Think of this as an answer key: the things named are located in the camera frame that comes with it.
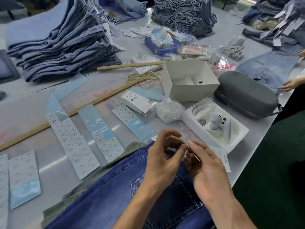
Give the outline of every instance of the dark green floor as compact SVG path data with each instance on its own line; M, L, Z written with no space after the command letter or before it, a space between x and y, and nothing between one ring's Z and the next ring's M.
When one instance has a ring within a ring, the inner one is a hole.
M273 125L233 187L258 229L305 228L305 197L294 190L288 168L305 160L305 111Z

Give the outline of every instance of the blue plastic bin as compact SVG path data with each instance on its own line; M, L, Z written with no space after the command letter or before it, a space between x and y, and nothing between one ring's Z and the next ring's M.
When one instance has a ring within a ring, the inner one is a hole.
M155 55L159 55L159 56L163 56L165 53L176 53L178 50L178 45L176 43L174 43L173 47L169 47L169 48L164 48L161 49L159 48L156 44L154 44L151 40L151 38L146 37L145 36L145 45L152 51L152 53L154 53Z
M115 0L98 0L98 4L101 7L113 7L113 6L116 6Z

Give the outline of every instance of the gray carrying case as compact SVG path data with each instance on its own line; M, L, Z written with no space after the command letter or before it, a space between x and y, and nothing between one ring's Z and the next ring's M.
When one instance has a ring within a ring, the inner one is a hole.
M227 71L218 81L215 96L250 118L265 118L282 111L278 97L269 88L242 73Z

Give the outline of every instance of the tag stack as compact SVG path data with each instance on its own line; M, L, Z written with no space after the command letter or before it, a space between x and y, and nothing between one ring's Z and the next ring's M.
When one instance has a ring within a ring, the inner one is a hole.
M121 102L143 116L147 116L153 111L152 104L148 103L149 99L135 94L134 92L127 91L121 96Z

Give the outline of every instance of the white table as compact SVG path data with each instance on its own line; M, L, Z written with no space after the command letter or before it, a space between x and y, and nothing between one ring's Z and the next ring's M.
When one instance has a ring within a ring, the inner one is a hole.
M218 17L218 23L215 25L214 29L215 34L211 37L200 39L200 43L216 47L220 43L228 43L233 35L241 34L242 29L245 26L236 26L236 24L240 23L240 19L232 17L224 11L216 9L214 12L216 12ZM148 21L149 19L146 17L138 20L137 22L127 22L121 24L119 27L121 29L126 29L133 26L145 26ZM115 37L113 40L114 42L121 46L125 46L128 49L128 51L119 52L117 54L122 62L128 61L132 56L138 54L139 51L151 54L145 45L137 44L137 39L120 36ZM247 39L245 42L245 47L245 57L243 60L247 60L250 57L257 56L270 50L270 48L250 39ZM290 77L297 76L304 67L304 63L298 65L292 71ZM125 77L126 74L131 70L131 68L116 69L97 72L86 76L88 82L74 91L71 95L64 98L61 101L62 106L66 111L70 111L96 99L99 96L104 95L110 90L122 86L125 82L123 77ZM28 130L46 122L44 118L44 107L46 101L48 100L48 96L50 95L51 91L54 90L54 88L55 87L45 88L41 91L29 94L30 88L25 85L23 89L23 96L19 98L12 98L0 103L0 119L2 119L0 121L0 143L9 140L10 138L12 139L16 135L27 132ZM160 85L155 85L153 88L160 89L162 87ZM15 97L18 96L16 93L17 92L15 90L10 91L10 94ZM281 102L283 104L286 103L290 95L291 92L280 96ZM120 96L121 94L113 96L110 99L97 104L96 108L108 126L113 130L122 146L126 148L130 142L139 141L139 139L130 133L129 129L111 112L112 108L116 108L120 105ZM224 104L219 103L217 100L215 100L215 102L250 129L247 136L228 155L232 171L232 173L230 173L228 176L231 184L233 185L246 166L250 157L253 155L257 146L265 136L275 116L261 120L252 120L239 114L233 109L228 108ZM188 102L183 104L186 108L188 108L194 103ZM143 116L139 117L143 119L143 121L145 121L147 125L156 133L159 133L159 131L163 128L176 128L182 132L180 124L181 121L165 124L157 117L155 111L146 118ZM80 119L79 115L75 115L71 119L80 133L86 138L101 165L104 165L106 163L105 158L101 155L96 143ZM191 132L191 130L184 123L183 129L184 133ZM190 134L190 136L193 139L196 138L196 135L193 133ZM8 153L10 158L13 158L30 150L35 150L36 153L42 194L10 211L8 227L10 229L26 227L28 224L36 220L41 215L43 210L59 202L64 194L80 183L80 180L78 179L70 161L67 159L63 148L61 147L51 128L48 128L4 150L2 154Z

